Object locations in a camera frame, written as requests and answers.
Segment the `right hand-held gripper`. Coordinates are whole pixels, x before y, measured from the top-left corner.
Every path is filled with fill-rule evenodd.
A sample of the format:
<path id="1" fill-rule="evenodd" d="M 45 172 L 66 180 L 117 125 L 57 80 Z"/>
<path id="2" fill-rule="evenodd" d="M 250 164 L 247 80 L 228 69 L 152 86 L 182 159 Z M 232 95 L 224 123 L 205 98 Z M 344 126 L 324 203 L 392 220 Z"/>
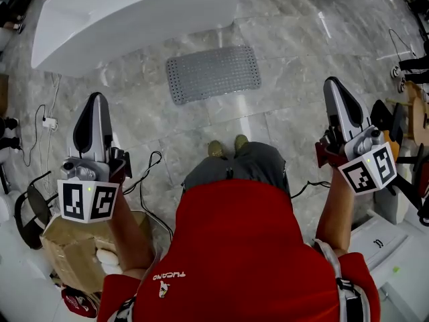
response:
<path id="1" fill-rule="evenodd" d="M 338 78 L 328 77 L 323 93 L 329 131 L 315 144 L 318 166 L 337 168 L 355 195 L 385 188 L 397 172 L 383 132 L 367 128 L 368 112 Z"/>

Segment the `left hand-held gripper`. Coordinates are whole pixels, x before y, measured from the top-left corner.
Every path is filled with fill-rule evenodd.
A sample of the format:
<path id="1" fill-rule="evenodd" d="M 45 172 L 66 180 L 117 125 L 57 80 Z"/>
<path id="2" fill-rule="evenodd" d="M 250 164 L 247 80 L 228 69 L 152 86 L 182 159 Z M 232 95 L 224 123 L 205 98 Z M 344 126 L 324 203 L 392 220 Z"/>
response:
<path id="1" fill-rule="evenodd" d="M 109 106 L 100 92 L 90 94 L 73 122 L 66 140 L 70 157 L 57 180 L 61 215 L 79 223 L 108 221 L 121 183 L 132 177 L 129 153 L 111 148 Z"/>

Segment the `grey rubber floor mat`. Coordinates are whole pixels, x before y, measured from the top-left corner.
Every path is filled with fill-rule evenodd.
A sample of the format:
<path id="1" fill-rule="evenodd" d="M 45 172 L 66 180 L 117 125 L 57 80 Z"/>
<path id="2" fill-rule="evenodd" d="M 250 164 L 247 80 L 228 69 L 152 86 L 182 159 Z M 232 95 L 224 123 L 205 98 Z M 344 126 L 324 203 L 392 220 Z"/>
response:
<path id="1" fill-rule="evenodd" d="M 176 105 L 261 87 L 255 53 L 245 45 L 171 57 L 166 75 Z"/>

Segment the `person's left forearm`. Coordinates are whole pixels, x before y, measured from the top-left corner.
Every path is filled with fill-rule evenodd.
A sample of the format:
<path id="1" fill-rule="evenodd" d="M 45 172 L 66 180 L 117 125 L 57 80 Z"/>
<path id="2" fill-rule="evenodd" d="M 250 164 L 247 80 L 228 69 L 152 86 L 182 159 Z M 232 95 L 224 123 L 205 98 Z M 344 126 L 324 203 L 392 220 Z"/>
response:
<path id="1" fill-rule="evenodd" d="M 123 274 L 141 280 L 154 261 L 154 249 L 139 228 L 121 188 L 112 218 L 107 224 L 114 238 Z"/>

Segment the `person's right forearm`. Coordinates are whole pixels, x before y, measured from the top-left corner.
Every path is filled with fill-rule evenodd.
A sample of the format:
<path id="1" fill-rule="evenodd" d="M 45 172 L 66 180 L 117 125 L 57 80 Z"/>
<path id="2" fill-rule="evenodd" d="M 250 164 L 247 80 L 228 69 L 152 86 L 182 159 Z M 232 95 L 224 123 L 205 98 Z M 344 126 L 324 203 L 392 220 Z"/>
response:
<path id="1" fill-rule="evenodd" d="M 351 241 L 355 196 L 337 168 L 332 170 L 332 181 L 316 238 L 327 243 L 340 257 L 345 255 Z"/>

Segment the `orange cushion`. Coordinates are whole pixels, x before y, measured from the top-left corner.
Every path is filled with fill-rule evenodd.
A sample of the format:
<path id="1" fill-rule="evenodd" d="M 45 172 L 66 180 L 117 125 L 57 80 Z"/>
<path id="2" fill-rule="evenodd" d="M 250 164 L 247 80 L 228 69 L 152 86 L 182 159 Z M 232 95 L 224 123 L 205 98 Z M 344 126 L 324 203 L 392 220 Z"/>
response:
<path id="1" fill-rule="evenodd" d="M 393 161 L 397 162 L 397 158 L 400 152 L 401 140 L 397 131 L 388 131 L 383 130 L 383 136 L 385 141 L 389 144 L 391 148 L 391 153 L 393 155 Z"/>

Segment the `wooden chair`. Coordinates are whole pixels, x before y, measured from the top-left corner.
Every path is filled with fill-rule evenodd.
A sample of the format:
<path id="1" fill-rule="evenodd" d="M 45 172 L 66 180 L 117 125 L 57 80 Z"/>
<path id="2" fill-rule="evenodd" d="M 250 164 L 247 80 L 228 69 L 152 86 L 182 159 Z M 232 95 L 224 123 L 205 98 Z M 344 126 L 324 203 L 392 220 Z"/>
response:
<path id="1" fill-rule="evenodd" d="M 393 99 L 386 99 L 385 102 L 392 105 L 399 103 L 408 108 L 408 131 L 404 136 L 414 140 L 418 146 L 423 144 L 429 147 L 429 98 L 425 101 L 422 89 L 412 81 L 405 82 L 405 92 L 408 102 Z"/>

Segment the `black metal chair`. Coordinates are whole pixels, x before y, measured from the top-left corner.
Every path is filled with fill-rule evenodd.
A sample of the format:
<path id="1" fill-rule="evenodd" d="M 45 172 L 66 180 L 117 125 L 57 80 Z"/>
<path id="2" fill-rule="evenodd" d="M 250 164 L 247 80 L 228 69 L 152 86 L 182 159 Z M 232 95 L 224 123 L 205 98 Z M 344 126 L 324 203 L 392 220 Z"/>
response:
<path id="1" fill-rule="evenodd" d="M 43 234 L 53 216 L 50 210 L 53 206 L 52 202 L 58 198 L 58 193 L 55 193 L 50 198 L 45 199 L 43 194 L 35 186 L 37 181 L 47 177 L 50 173 L 51 171 L 49 170 L 32 180 L 27 190 L 18 196 L 15 202 L 14 217 L 17 230 L 22 240 L 32 250 L 39 250 L 42 248 L 40 236 Z M 28 201 L 34 216 L 24 224 L 21 214 L 26 201 Z"/>

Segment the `person's olive right shoe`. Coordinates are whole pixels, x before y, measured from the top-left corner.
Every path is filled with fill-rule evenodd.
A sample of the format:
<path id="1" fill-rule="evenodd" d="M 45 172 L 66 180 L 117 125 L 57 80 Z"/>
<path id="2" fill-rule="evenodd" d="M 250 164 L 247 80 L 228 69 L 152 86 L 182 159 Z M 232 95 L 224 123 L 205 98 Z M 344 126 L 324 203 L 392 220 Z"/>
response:
<path id="1" fill-rule="evenodd" d="M 237 135 L 235 138 L 235 141 L 234 141 L 235 153 L 237 153 L 244 145 L 246 145 L 248 143 L 249 143 L 249 140 L 248 140 L 247 136 L 245 136 L 243 134 Z"/>

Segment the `person's olive shoe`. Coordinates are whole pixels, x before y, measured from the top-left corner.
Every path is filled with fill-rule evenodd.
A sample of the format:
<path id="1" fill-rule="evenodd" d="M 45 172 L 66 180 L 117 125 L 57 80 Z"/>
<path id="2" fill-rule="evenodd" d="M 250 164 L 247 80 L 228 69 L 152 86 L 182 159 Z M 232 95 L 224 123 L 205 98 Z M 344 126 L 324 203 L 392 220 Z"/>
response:
<path id="1" fill-rule="evenodd" d="M 235 138 L 235 141 L 234 141 L 235 153 L 237 153 L 244 145 L 246 145 L 248 143 L 249 143 L 249 140 L 248 140 L 247 136 L 245 136 L 243 134 L 237 135 Z"/>
<path id="2" fill-rule="evenodd" d="M 208 144 L 208 155 L 211 157 L 223 157 L 223 146 L 218 140 L 213 140 Z"/>

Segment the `person's olive left shoe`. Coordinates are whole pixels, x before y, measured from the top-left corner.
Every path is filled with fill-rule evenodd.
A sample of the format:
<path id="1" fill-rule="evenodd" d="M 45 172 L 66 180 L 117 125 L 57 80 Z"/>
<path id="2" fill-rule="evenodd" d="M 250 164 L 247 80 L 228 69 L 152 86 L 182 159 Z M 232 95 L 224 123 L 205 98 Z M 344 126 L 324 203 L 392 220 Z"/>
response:
<path id="1" fill-rule="evenodd" d="M 208 144 L 208 155 L 211 157 L 223 157 L 223 146 L 218 140 L 213 140 Z"/>

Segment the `large taped cardboard box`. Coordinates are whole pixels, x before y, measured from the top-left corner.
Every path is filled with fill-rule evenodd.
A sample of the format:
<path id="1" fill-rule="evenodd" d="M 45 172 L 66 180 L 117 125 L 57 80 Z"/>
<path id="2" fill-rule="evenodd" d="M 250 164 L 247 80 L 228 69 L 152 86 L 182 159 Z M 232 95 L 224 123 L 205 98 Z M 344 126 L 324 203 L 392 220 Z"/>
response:
<path id="1" fill-rule="evenodd" d="M 49 222 L 40 240 L 61 281 L 88 294 L 101 292 L 107 275 L 97 258 L 97 251 L 119 255 L 106 221 L 85 224 L 57 215 Z"/>

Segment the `white foam packing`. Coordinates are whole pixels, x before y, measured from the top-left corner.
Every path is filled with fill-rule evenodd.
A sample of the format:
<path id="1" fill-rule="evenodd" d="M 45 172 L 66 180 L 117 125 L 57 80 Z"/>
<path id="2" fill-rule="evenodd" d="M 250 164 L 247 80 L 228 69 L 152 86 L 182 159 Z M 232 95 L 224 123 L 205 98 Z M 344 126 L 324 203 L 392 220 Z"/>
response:
<path id="1" fill-rule="evenodd" d="M 98 249 L 96 257 L 106 275 L 122 274 L 117 255 L 109 250 Z"/>

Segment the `white cabinet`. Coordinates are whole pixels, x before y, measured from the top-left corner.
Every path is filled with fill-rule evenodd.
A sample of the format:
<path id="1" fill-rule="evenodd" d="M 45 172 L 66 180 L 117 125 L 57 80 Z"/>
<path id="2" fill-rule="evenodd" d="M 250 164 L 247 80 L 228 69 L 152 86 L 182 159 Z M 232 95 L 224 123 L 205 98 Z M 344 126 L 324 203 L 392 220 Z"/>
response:
<path id="1" fill-rule="evenodd" d="M 406 218 L 395 225 L 368 210 L 353 224 L 350 252 L 363 255 L 372 279 L 380 289 L 393 275 L 393 268 L 400 267 L 405 252 L 414 238 L 429 236 L 429 227 L 423 226 L 418 216 L 406 213 Z"/>

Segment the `person's red shirt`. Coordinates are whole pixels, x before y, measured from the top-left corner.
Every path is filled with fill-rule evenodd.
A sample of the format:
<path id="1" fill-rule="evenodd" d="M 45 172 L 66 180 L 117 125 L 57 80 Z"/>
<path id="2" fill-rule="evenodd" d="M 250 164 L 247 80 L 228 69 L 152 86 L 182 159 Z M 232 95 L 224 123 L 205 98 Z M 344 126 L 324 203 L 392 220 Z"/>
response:
<path id="1" fill-rule="evenodd" d="M 104 281 L 97 322 L 339 322 L 334 268 L 306 245 L 287 194 L 228 179 L 188 189 L 167 254 Z"/>

